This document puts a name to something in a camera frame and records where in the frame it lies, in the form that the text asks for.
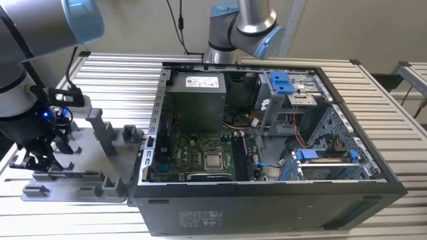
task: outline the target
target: black cable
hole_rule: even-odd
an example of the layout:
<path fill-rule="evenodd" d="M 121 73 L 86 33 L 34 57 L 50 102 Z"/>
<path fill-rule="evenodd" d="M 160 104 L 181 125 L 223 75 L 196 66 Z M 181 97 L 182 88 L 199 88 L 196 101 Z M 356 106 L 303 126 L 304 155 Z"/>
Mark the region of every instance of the black cable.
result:
<path fill-rule="evenodd" d="M 69 122 L 65 123 L 65 124 L 54 124 L 56 126 L 60 126 L 60 127 L 64 127 L 64 126 L 68 126 L 69 124 L 72 124 L 73 122 L 73 119 L 74 119 L 74 115 L 73 115 L 73 112 L 68 109 L 68 107 L 62 106 L 60 107 L 60 115 L 65 117 L 64 115 L 64 109 L 66 110 L 66 112 L 69 113 Z"/>
<path fill-rule="evenodd" d="M 181 47 L 184 48 L 184 54 L 185 54 L 185 55 L 200 55 L 200 56 L 201 56 L 201 59 L 203 59 L 204 53 L 189 52 L 188 49 L 186 49 L 186 46 L 185 46 L 185 40 L 184 40 L 182 0 L 178 0 L 177 27 L 176 27 L 176 20 L 174 20 L 174 15 L 173 15 L 173 11 L 172 11 L 172 7 L 170 7 L 169 0 L 165 0 L 165 2 L 166 2 L 168 10 L 169 10 L 169 12 L 170 12 L 170 16 L 172 16 L 172 21 L 173 21 L 173 27 L 174 27 L 174 32 L 176 32 L 177 40 L 178 40 L 178 43 L 180 43 Z"/>
<path fill-rule="evenodd" d="M 420 114 L 420 112 L 421 112 L 421 109 L 423 109 L 423 107 L 420 106 L 420 107 L 417 108 L 417 110 L 416 110 L 415 115 L 413 115 L 412 118 L 416 119 L 416 117 L 419 116 L 419 114 Z"/>
<path fill-rule="evenodd" d="M 184 48 L 184 51 L 185 51 L 185 54 L 186 54 L 186 53 L 188 53 L 188 50 L 186 50 L 185 45 L 184 45 L 184 43 L 182 43 L 182 40 L 181 40 L 181 38 L 180 38 L 178 29 L 177 29 L 177 27 L 176 27 L 174 15 L 173 15 L 173 11 L 172 11 L 172 7 L 170 7 L 169 0 L 165 0 L 165 2 L 166 2 L 166 6 L 168 6 L 168 11 L 169 11 L 169 13 L 170 13 L 172 21 L 173 21 L 173 27 L 174 27 L 176 37 L 177 37 L 178 43 L 180 43 L 181 47 Z"/>
<path fill-rule="evenodd" d="M 70 88 L 76 88 L 76 85 L 73 84 L 72 80 L 69 79 L 69 71 L 72 69 L 74 56 L 76 56 L 76 53 L 77 53 L 77 48 L 78 48 L 77 46 L 73 47 L 72 54 L 70 54 L 70 59 L 69 59 L 69 64 L 68 64 L 66 71 L 65 71 L 65 79 L 66 79 L 66 82 L 68 82 Z"/>
<path fill-rule="evenodd" d="M 412 90 L 412 86 L 411 86 L 411 87 L 408 88 L 408 90 L 407 90 L 407 93 L 405 93 L 404 98 L 403 98 L 403 100 L 401 100 L 400 106 L 403 106 L 403 104 L 405 103 L 405 100 L 407 100 L 407 97 L 408 97 L 408 95 L 409 95 L 411 90 Z"/>

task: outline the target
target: motherboard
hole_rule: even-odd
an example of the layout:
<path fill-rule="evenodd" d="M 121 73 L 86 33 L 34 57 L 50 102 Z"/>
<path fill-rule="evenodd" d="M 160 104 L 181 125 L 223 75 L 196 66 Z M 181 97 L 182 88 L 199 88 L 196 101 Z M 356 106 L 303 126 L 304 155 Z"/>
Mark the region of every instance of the motherboard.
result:
<path fill-rule="evenodd" d="M 180 134 L 170 143 L 170 161 L 157 164 L 154 182 L 256 181 L 261 179 L 255 137 L 243 132 Z"/>

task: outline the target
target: metal frame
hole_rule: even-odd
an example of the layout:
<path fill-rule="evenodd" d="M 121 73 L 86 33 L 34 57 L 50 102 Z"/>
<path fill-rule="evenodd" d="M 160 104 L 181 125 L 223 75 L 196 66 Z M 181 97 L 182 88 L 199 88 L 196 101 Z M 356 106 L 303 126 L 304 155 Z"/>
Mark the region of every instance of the metal frame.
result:
<path fill-rule="evenodd" d="M 404 80 L 427 98 L 427 63 L 401 61 L 395 66 L 392 74 L 400 75 Z"/>

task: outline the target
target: metal slatted table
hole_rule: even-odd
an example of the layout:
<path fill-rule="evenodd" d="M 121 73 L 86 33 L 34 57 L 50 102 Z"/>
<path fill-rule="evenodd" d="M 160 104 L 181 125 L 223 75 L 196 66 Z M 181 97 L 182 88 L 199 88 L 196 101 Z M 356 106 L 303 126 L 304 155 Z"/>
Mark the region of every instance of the metal slatted table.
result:
<path fill-rule="evenodd" d="M 72 66 L 73 82 L 102 108 L 105 121 L 148 128 L 161 62 L 199 56 L 92 53 Z M 193 239 L 427 239 L 427 132 L 361 65 L 348 60 L 243 58 L 243 64 L 321 67 L 408 194 L 349 232 L 192 236 Z M 124 203 L 22 202 L 30 171 L 0 162 L 0 237 L 12 239 L 188 239 L 150 237 L 137 208 Z"/>

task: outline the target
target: blue latch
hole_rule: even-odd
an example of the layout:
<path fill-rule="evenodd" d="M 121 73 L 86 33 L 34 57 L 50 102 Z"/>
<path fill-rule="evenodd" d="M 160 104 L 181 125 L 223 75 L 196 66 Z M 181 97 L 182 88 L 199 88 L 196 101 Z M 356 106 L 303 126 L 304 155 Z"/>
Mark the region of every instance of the blue latch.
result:
<path fill-rule="evenodd" d="M 299 149 L 295 155 L 297 160 L 319 158 L 319 155 L 315 149 Z"/>
<path fill-rule="evenodd" d="M 351 162 L 352 162 L 352 163 L 356 163 L 357 160 L 359 160 L 357 152 L 356 152 L 356 150 L 353 150 L 353 149 L 349 149 L 349 158 L 351 158 Z"/>
<path fill-rule="evenodd" d="M 269 72 L 269 82 L 276 94 L 293 94 L 293 86 L 288 74 L 283 71 Z"/>

